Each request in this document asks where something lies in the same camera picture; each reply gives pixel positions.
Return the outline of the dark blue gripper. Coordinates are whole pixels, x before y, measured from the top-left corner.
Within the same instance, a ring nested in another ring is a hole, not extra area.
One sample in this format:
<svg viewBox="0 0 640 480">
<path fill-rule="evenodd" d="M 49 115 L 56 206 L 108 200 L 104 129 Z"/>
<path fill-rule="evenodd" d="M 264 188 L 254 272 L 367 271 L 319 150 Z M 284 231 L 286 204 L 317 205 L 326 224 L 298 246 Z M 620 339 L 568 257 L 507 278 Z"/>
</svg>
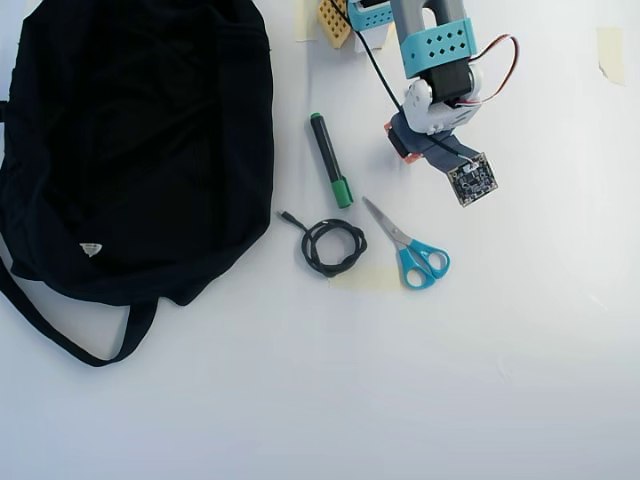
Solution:
<svg viewBox="0 0 640 480">
<path fill-rule="evenodd" d="M 459 169 L 470 173 L 480 167 L 480 153 L 460 143 L 452 130 L 434 135 L 415 132 L 402 113 L 387 123 L 387 138 L 407 165 L 426 159 L 445 174 Z"/>
</svg>

